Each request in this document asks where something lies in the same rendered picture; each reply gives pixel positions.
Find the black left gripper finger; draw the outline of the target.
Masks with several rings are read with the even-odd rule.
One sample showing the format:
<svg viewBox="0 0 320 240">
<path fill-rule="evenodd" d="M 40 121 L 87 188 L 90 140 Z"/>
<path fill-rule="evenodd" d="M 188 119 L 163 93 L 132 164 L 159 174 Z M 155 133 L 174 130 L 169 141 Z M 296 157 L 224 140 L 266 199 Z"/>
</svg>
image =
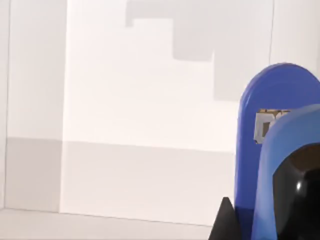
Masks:
<svg viewBox="0 0 320 240">
<path fill-rule="evenodd" d="M 237 240 L 237 218 L 228 197 L 223 197 L 208 240 Z"/>
</svg>

